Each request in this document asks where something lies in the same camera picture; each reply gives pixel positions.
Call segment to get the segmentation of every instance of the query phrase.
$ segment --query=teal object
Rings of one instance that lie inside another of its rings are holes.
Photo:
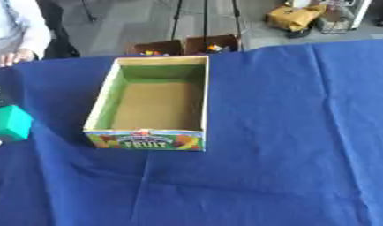
[[[27,139],[33,119],[18,106],[0,108],[0,140],[20,141]]]

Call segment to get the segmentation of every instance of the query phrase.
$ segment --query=fruit label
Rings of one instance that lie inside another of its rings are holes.
[[[203,132],[149,131],[89,132],[88,137],[99,148],[204,150]]]

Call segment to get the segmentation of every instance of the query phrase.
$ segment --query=fruit box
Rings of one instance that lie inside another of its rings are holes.
[[[118,58],[84,132],[98,148],[205,151],[207,56]]]

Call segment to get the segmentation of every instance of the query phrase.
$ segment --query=tripod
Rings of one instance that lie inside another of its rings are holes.
[[[83,4],[83,8],[85,9],[88,20],[90,20],[91,23],[94,23],[97,20],[97,18],[93,16],[93,14],[91,13],[90,9],[87,6],[86,0],[81,0],[81,1]]]
[[[241,40],[241,26],[240,26],[240,23],[239,23],[239,18],[241,16],[241,13],[238,9],[238,6],[237,6],[237,0],[231,0],[232,4],[233,4],[233,13],[234,13],[234,17],[236,18],[236,24],[237,24],[237,38],[239,40]],[[172,29],[172,35],[171,35],[171,40],[174,40],[175,39],[175,34],[176,34],[176,29],[177,29],[177,24],[178,24],[178,21],[179,21],[179,15],[180,15],[180,12],[182,10],[182,5],[184,3],[184,0],[178,0],[177,2],[177,8],[176,8],[176,13],[175,13],[175,16],[174,16],[174,27]],[[208,0],[204,0],[204,34],[203,34],[203,38],[204,38],[204,50],[207,50],[207,47],[208,47],[208,43],[207,43],[207,36],[208,36]],[[241,50],[244,51],[244,45],[243,43],[241,42]]]

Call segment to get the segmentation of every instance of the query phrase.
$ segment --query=floor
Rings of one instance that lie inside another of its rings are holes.
[[[87,0],[97,21],[90,23],[80,0],[56,0],[64,7],[64,24],[72,43],[85,57],[119,55],[133,43],[165,41],[170,37],[177,0]],[[264,15],[282,0],[237,0],[242,14],[246,49],[306,42],[383,39],[383,28],[370,19],[347,34],[321,34],[314,30],[301,39],[289,40],[284,32],[268,27]],[[184,0],[176,37],[202,34],[203,0]],[[231,0],[209,1],[209,34],[235,33]]]

